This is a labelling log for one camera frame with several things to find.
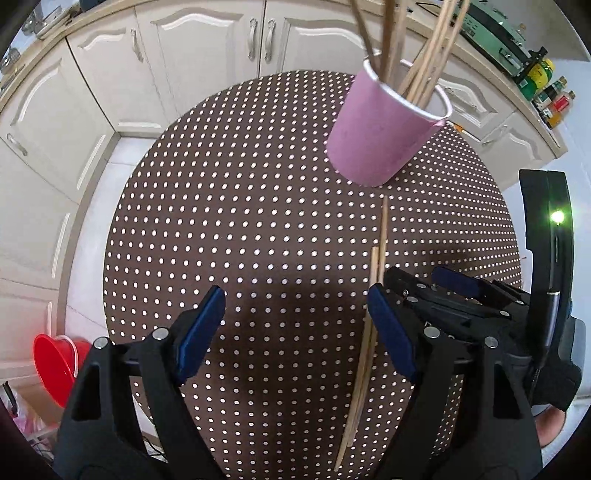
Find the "red plastic bucket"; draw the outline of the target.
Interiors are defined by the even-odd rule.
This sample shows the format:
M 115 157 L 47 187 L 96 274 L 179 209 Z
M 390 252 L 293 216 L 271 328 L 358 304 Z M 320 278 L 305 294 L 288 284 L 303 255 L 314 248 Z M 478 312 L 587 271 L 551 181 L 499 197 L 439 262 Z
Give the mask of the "red plastic bucket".
M 32 349 L 35 369 L 43 387 L 59 407 L 65 408 L 91 343 L 67 335 L 39 334 Z

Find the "orange seasoning bottle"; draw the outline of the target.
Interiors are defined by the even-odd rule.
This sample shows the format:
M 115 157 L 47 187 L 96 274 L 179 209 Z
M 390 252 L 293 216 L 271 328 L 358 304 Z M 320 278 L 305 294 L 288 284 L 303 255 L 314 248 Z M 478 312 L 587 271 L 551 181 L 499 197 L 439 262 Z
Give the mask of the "orange seasoning bottle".
M 561 76 L 533 99 L 533 105 L 541 120 L 551 130 L 562 122 L 564 115 L 576 98 L 574 91 L 565 90 L 567 84 L 567 78 Z

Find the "green yellow oil bottle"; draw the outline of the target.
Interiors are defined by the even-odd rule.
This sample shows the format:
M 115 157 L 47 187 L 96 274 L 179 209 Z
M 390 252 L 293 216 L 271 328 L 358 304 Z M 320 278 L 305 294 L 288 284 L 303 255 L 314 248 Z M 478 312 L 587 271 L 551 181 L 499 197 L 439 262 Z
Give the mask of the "green yellow oil bottle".
M 551 81 L 555 65 L 549 58 L 536 63 L 519 83 L 519 89 L 527 101 L 531 101 Z

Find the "pink cylindrical utensil holder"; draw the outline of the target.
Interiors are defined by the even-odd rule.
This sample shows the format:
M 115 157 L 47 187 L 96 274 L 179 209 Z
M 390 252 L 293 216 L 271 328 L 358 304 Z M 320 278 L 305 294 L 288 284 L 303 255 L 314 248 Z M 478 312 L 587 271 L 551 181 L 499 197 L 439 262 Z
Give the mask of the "pink cylindrical utensil holder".
M 441 86 L 422 109 L 382 83 L 365 60 L 329 132 L 329 162 L 353 183 L 384 185 L 446 126 L 453 111 Z

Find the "green electric grill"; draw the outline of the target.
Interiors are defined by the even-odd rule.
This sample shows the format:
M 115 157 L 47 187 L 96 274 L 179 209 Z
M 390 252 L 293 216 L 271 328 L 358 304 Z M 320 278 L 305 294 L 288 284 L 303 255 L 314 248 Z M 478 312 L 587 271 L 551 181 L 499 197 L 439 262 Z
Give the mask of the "green electric grill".
M 518 79 L 547 53 L 526 46 L 521 30 L 489 1 L 471 1 L 464 16 L 462 36 L 507 76 Z

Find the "brown polka dot tablecloth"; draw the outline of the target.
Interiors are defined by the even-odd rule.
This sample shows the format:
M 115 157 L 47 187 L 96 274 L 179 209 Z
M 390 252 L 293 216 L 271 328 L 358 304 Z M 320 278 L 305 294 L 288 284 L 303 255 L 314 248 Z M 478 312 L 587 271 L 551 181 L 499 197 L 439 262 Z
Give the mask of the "brown polka dot tablecloth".
M 114 212 L 103 305 L 116 342 L 144 338 L 224 289 L 226 313 L 181 394 L 231 479 L 367 479 L 413 392 L 374 353 L 355 442 L 341 449 L 360 356 L 370 252 L 428 279 L 445 265 L 522 282 L 505 200 L 452 127 L 391 182 L 365 188 L 325 154 L 353 83 L 295 71 L 220 91 L 175 119 Z

